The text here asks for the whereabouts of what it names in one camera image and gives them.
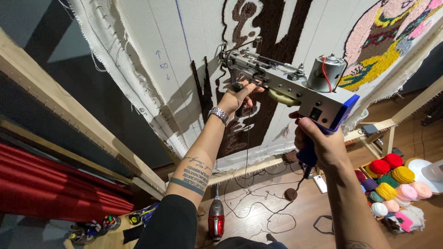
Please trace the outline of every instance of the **red curtain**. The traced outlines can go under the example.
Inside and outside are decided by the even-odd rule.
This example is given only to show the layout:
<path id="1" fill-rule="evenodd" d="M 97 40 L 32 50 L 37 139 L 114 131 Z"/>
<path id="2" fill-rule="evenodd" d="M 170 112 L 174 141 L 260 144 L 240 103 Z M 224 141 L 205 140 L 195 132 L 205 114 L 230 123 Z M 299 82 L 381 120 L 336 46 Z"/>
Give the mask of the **red curtain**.
<path id="1" fill-rule="evenodd" d="M 131 212 L 131 192 L 93 175 L 0 144 L 0 212 L 72 222 Z"/>

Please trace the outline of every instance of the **yellow yarn ball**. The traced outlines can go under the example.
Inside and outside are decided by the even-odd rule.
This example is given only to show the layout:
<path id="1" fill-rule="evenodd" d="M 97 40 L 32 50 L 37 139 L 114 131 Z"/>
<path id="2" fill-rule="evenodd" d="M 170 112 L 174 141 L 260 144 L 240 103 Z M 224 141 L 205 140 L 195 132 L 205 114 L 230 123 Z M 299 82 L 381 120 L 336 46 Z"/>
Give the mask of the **yellow yarn ball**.
<path id="1" fill-rule="evenodd" d="M 400 166 L 392 171 L 392 177 L 401 184 L 407 184 L 414 181 L 415 174 L 409 168 Z"/>
<path id="2" fill-rule="evenodd" d="M 366 173 L 368 173 L 370 178 L 372 178 L 372 179 L 378 178 L 378 175 L 375 174 L 374 172 L 372 172 L 371 169 L 369 169 L 369 164 L 366 165 L 365 170 L 366 170 Z"/>
<path id="3" fill-rule="evenodd" d="M 380 183 L 380 185 L 375 188 L 375 191 L 387 201 L 397 196 L 397 191 L 387 183 Z"/>

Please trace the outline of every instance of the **red vacuum cleaner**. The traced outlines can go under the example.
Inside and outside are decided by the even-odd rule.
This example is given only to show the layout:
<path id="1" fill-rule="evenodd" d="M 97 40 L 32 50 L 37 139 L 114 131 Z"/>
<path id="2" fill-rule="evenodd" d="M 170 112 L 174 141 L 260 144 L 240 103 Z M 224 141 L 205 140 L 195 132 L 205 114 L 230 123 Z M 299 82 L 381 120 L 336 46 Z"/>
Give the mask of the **red vacuum cleaner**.
<path id="1" fill-rule="evenodd" d="M 223 211 L 223 203 L 218 196 L 218 183 L 215 185 L 215 188 L 215 198 L 209 208 L 208 227 L 209 237 L 214 242 L 219 242 L 225 231 L 225 213 Z"/>

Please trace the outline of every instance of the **forearm tattoo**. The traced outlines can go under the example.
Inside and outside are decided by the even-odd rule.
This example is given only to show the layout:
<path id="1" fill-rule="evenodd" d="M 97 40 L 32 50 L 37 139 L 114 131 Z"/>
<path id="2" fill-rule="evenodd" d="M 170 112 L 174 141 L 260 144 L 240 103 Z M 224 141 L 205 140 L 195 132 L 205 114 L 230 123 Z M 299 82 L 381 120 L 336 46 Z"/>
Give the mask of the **forearm tattoo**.
<path id="1" fill-rule="evenodd" d="M 209 175 L 202 170 L 210 168 L 203 162 L 199 161 L 198 157 L 190 158 L 185 156 L 183 160 L 185 159 L 189 159 L 189 162 L 194 164 L 194 166 L 188 165 L 184 169 L 184 173 L 182 175 L 183 179 L 173 177 L 171 178 L 170 182 L 178 184 L 203 196 L 209 182 Z"/>
<path id="2" fill-rule="evenodd" d="M 365 242 L 348 240 L 345 243 L 345 249 L 372 249 L 372 246 Z"/>

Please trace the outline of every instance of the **gear wheel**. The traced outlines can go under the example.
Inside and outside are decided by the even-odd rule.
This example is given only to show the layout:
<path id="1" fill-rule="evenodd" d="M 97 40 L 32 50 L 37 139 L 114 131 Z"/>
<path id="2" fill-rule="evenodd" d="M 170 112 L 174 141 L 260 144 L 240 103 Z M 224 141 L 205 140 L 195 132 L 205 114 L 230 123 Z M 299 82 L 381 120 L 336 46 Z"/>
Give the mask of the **gear wheel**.
<path id="1" fill-rule="evenodd" d="M 301 105 L 302 102 L 293 99 L 289 96 L 284 95 L 281 92 L 277 92 L 274 89 L 270 89 L 268 90 L 268 94 L 271 98 L 273 98 L 275 101 L 285 104 L 287 106 L 299 106 Z"/>

